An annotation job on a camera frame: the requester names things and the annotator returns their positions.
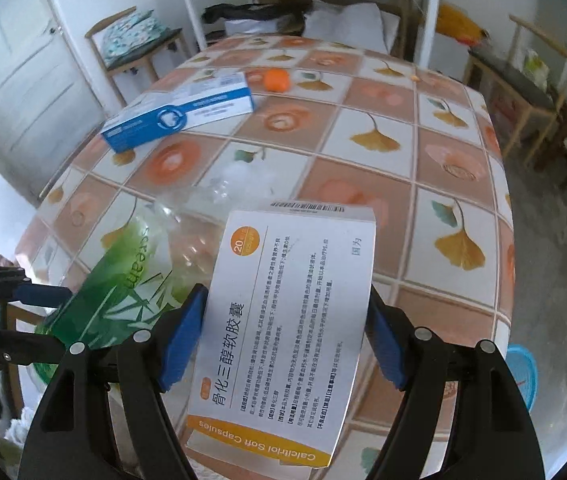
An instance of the toothpaste box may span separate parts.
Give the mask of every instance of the toothpaste box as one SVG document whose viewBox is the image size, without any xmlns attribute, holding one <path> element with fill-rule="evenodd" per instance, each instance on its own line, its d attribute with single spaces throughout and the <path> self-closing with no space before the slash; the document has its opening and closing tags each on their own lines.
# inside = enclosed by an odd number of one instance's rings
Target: toothpaste box
<svg viewBox="0 0 567 480">
<path fill-rule="evenodd" d="M 294 201 L 233 211 L 188 427 L 288 465 L 328 466 L 355 381 L 374 241 L 367 207 Z"/>
<path fill-rule="evenodd" d="M 243 73 L 179 87 L 172 92 L 147 92 L 109 119 L 101 130 L 117 153 L 200 124 L 254 110 Z"/>
</svg>

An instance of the calcitriol soft capsules box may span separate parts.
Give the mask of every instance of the calcitriol soft capsules box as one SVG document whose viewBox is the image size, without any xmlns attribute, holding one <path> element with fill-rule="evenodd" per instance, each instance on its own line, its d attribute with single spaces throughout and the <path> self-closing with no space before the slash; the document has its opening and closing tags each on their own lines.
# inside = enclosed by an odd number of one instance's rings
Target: calcitriol soft capsules box
<svg viewBox="0 0 567 480">
<path fill-rule="evenodd" d="M 188 427 L 283 463 L 329 465 L 368 310 L 372 209 L 272 202 L 230 214 Z"/>
</svg>

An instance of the chair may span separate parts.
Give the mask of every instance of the chair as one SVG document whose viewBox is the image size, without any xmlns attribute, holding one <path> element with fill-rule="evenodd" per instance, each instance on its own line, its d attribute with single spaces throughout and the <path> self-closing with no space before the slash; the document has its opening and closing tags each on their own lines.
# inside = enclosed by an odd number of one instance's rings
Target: chair
<svg viewBox="0 0 567 480">
<path fill-rule="evenodd" d="M 117 14 L 109 16 L 108 18 L 104 18 L 86 32 L 86 39 L 90 43 L 90 48 L 92 48 L 94 55 L 99 61 L 99 65 L 101 65 L 103 72 L 108 78 L 110 86 L 116 93 L 117 98 L 119 99 L 119 102 L 123 107 L 126 105 L 126 101 L 114 81 L 114 76 L 116 74 L 125 72 L 126 70 L 131 70 L 138 67 L 144 67 L 146 70 L 148 70 L 148 74 L 150 75 L 150 80 L 152 82 L 158 81 L 159 77 L 156 74 L 156 70 L 154 70 L 154 66 L 152 64 L 152 56 L 154 56 L 154 54 L 158 53 L 160 50 L 164 48 L 169 48 L 170 50 L 176 51 L 177 50 L 176 41 L 179 42 L 179 45 L 181 46 L 185 59 L 188 59 L 190 57 L 188 46 L 185 43 L 185 40 L 183 39 L 183 29 L 175 28 L 164 32 L 160 38 L 157 38 L 154 41 L 150 41 L 150 43 L 141 45 L 140 47 L 127 53 L 125 56 L 121 56 L 109 67 L 107 67 L 105 65 L 105 62 L 103 62 L 103 57 L 99 52 L 99 48 L 96 46 L 94 35 L 110 27 L 110 25 L 117 22 L 121 18 L 124 18 L 125 16 L 131 14 L 135 10 L 137 10 L 137 7 L 131 7 L 130 9 L 117 12 Z"/>
<path fill-rule="evenodd" d="M 516 30 L 513 42 L 510 45 L 508 58 L 506 60 L 501 59 L 485 46 L 471 48 L 463 83 L 468 85 L 474 69 L 478 68 L 481 70 L 482 74 L 484 72 L 489 73 L 505 92 L 510 94 L 512 98 L 521 104 L 521 115 L 515 125 L 510 141 L 503 150 L 503 158 L 506 158 L 513 146 L 518 143 L 521 132 L 532 116 L 543 116 L 549 119 L 547 126 L 538 135 L 525 157 L 524 163 L 527 164 L 550 133 L 559 115 L 559 111 L 566 100 L 567 68 L 564 70 L 563 83 L 557 90 L 557 98 L 554 100 L 513 66 L 513 59 L 515 58 L 519 38 L 521 37 L 521 28 L 531 31 L 535 36 L 540 38 L 561 57 L 566 59 L 566 64 L 567 47 L 553 40 L 548 34 L 532 23 L 528 23 L 511 14 L 509 17 L 516 23 Z"/>
</svg>

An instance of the white door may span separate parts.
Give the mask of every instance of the white door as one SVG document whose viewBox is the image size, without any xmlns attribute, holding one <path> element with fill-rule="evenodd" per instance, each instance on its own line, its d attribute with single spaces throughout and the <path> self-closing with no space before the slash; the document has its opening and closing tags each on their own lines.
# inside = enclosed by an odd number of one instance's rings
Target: white door
<svg viewBox="0 0 567 480">
<path fill-rule="evenodd" d="M 34 202 L 104 114 L 47 0 L 0 0 L 0 171 Z"/>
</svg>

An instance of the concrete floor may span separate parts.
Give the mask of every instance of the concrete floor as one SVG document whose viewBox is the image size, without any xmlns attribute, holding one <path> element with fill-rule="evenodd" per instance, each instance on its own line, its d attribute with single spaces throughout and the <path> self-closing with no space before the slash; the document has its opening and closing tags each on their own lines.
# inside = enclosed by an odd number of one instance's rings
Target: concrete floor
<svg viewBox="0 0 567 480">
<path fill-rule="evenodd" d="M 532 409 L 547 478 L 567 461 L 567 188 L 559 161 L 544 173 L 525 168 L 523 150 L 505 170 L 516 247 L 511 343 L 535 356 L 539 389 Z"/>
</svg>

